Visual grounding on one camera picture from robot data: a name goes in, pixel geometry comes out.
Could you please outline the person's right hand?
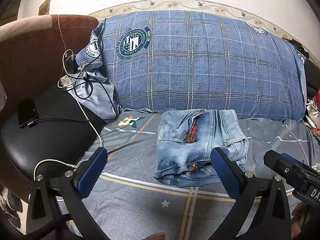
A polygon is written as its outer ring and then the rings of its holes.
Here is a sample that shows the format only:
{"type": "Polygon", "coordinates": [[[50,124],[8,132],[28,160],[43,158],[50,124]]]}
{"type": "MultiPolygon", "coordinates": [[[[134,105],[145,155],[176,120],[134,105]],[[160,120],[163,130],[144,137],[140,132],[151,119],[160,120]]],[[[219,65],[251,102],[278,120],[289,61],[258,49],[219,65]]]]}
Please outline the person's right hand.
{"type": "Polygon", "coordinates": [[[310,221],[312,218],[311,207],[300,202],[291,213],[291,239],[310,239],[312,230],[310,221]]]}

